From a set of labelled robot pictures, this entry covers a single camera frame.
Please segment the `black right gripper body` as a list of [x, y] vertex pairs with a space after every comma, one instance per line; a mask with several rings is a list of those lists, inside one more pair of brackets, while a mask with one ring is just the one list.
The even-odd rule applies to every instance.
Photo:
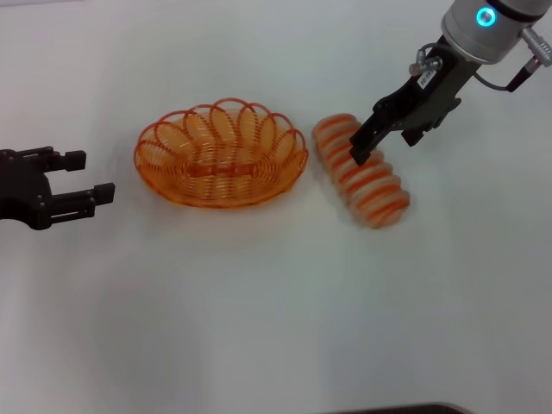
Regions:
[[380, 129], [436, 127], [457, 105], [458, 92], [474, 76], [480, 64], [466, 60], [440, 37], [427, 46], [429, 58], [442, 66], [409, 78], [394, 93], [373, 107], [373, 119]]

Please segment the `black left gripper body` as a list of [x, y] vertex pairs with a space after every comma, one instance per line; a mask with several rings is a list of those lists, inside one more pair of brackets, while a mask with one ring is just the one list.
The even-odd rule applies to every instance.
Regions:
[[31, 229], [52, 226], [48, 204], [52, 193], [45, 175], [51, 147], [26, 151], [1, 150], [1, 219], [27, 224]]

